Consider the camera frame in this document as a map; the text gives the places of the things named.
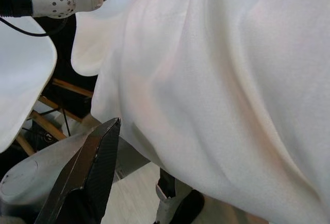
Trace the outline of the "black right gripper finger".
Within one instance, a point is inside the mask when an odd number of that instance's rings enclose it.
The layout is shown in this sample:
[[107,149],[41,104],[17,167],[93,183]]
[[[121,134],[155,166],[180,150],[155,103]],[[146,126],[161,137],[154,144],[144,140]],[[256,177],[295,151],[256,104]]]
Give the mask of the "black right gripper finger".
[[109,199],[121,121],[96,127],[60,172],[36,223],[101,223]]

